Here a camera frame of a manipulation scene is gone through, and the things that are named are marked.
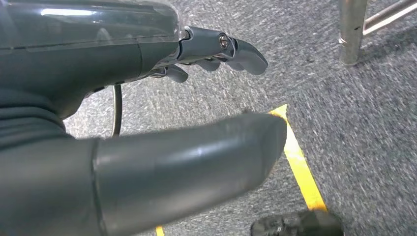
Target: metal bar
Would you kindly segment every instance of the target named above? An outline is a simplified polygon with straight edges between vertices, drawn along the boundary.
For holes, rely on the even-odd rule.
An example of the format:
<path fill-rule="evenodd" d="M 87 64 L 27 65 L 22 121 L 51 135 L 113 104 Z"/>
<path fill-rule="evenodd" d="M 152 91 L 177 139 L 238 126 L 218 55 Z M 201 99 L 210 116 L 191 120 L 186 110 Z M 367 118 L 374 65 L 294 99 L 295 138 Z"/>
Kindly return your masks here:
<path fill-rule="evenodd" d="M 359 58 L 367 5 L 367 0 L 339 0 L 339 42 L 342 44 L 340 60 L 345 65 L 354 65 Z"/>
<path fill-rule="evenodd" d="M 401 19 L 417 9 L 417 0 L 400 0 L 369 17 L 363 27 L 363 36 L 380 30 L 381 28 Z"/>

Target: yellow tape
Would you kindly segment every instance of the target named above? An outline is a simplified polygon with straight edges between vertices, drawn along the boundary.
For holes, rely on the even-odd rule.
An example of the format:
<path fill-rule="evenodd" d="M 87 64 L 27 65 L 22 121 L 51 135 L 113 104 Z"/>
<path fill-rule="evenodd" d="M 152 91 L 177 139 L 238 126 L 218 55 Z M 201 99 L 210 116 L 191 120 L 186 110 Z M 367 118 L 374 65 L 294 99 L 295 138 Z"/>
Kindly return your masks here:
<path fill-rule="evenodd" d="M 287 120 L 287 104 L 270 111 L 274 116 L 282 117 L 287 122 L 287 142 L 284 146 L 284 153 L 290 163 L 291 170 L 296 177 L 301 194 L 304 197 L 308 209 L 321 209 L 327 211 L 322 195 L 317 188 L 316 182 L 305 161 L 304 154 L 298 145 L 296 137 Z"/>
<path fill-rule="evenodd" d="M 156 227 L 156 236 L 165 236 L 162 226 Z"/>

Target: gray fabric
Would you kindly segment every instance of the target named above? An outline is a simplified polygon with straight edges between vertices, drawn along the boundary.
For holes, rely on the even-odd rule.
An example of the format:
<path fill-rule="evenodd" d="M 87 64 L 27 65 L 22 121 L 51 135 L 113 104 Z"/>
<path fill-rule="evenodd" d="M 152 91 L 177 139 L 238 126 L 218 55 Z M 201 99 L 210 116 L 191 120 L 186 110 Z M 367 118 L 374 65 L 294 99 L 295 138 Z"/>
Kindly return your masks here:
<path fill-rule="evenodd" d="M 371 1 L 375 13 L 393 0 Z M 123 85 L 122 134 L 202 124 L 289 104 L 288 116 L 324 201 L 346 235 L 416 235 L 417 13 L 363 41 L 363 63 L 338 62 L 336 0 L 176 0 L 187 25 L 256 45 L 262 76 L 185 67 L 189 80 Z M 109 136 L 110 89 L 66 121 L 77 137 Z M 306 209 L 283 156 L 256 192 L 165 227 L 167 236 L 248 235 L 268 214 Z M 154 235 L 153 231 L 143 235 Z"/>

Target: black cable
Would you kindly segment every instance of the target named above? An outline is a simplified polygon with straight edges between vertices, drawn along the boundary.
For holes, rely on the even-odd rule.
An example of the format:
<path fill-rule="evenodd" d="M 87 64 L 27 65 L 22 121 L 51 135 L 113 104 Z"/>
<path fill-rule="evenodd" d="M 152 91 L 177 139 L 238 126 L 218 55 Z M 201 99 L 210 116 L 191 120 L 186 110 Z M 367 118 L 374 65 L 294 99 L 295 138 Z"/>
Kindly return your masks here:
<path fill-rule="evenodd" d="M 114 120 L 113 120 L 113 134 L 112 136 L 118 136 L 121 129 L 121 113 L 122 113 L 122 96 L 121 85 L 113 86 L 113 98 L 114 98 Z"/>

